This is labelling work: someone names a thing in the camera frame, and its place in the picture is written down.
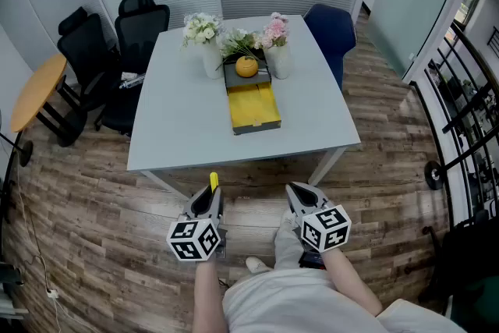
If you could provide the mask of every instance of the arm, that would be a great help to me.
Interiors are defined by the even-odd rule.
[[[374,316],[381,313],[383,307],[380,300],[361,280],[349,259],[340,249],[326,251],[321,256],[329,278],[341,294],[355,301]]]
[[[215,255],[196,269],[193,333],[227,333]]]

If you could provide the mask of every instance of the white shirt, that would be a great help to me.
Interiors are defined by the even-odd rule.
[[[465,333],[433,311],[399,299],[378,317],[334,290],[325,271],[266,272],[232,286],[223,301],[230,333]]]

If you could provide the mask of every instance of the flower vase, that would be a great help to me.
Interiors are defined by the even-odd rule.
[[[222,78],[224,75],[224,67],[222,65],[221,52],[215,38],[201,44],[200,49],[206,75],[212,80]]]
[[[285,80],[291,72],[291,57],[289,57],[288,45],[272,46],[264,49],[264,54],[272,75],[280,80]]]

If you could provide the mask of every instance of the white table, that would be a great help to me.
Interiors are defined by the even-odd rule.
[[[262,30],[269,16],[231,19],[233,27]],[[170,168],[219,165],[327,150],[309,184],[316,185],[347,146],[360,142],[345,99],[301,16],[289,17],[294,66],[272,89],[281,128],[235,136],[224,78],[211,80],[195,45],[181,49],[182,29],[159,35],[136,112],[128,170],[190,198],[165,173]]]

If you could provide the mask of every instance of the yellow tip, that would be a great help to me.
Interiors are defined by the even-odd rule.
[[[212,172],[210,174],[210,184],[211,184],[211,191],[214,192],[218,186],[218,173]]]

